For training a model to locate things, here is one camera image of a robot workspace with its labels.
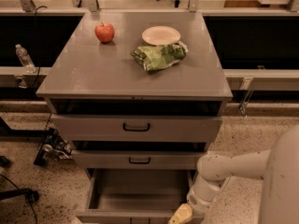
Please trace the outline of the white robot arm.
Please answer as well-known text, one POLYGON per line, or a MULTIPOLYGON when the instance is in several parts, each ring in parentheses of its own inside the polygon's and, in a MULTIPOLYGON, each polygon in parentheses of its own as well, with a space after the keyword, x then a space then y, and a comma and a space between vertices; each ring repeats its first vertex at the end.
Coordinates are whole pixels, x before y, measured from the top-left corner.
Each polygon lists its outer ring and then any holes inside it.
POLYGON ((239 156, 206 154, 197 162, 197 177, 167 224, 186 224, 203 215, 231 177, 263 181, 259 224, 299 222, 299 126, 283 133, 269 149, 239 156))

